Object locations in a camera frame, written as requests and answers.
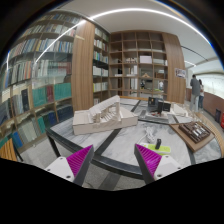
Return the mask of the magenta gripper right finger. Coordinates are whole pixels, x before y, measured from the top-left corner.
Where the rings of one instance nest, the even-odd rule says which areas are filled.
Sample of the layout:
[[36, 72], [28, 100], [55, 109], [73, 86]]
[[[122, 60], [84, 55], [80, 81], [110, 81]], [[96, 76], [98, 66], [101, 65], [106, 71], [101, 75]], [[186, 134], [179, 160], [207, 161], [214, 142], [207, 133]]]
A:
[[171, 156], [159, 155], [139, 144], [134, 146], [134, 154], [146, 184], [150, 184], [182, 169], [181, 165]]

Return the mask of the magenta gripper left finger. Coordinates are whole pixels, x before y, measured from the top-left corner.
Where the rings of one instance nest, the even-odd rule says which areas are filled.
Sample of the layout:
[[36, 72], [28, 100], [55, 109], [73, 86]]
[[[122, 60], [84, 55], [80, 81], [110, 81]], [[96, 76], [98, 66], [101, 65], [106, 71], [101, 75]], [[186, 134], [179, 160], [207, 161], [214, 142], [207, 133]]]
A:
[[82, 186], [93, 155], [94, 147], [87, 146], [69, 157], [58, 157], [46, 171]]

